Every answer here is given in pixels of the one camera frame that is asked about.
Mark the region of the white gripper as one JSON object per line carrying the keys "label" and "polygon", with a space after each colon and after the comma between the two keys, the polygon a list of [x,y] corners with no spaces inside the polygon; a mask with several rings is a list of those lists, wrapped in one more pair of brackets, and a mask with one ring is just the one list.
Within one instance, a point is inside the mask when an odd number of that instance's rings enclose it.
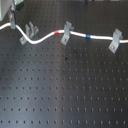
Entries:
{"label": "white gripper", "polygon": [[0,19],[3,19],[8,12],[9,9],[12,11],[10,12],[10,23],[11,28],[16,28],[16,19],[15,19],[15,10],[18,10],[20,7],[24,5],[24,0],[0,0]]}

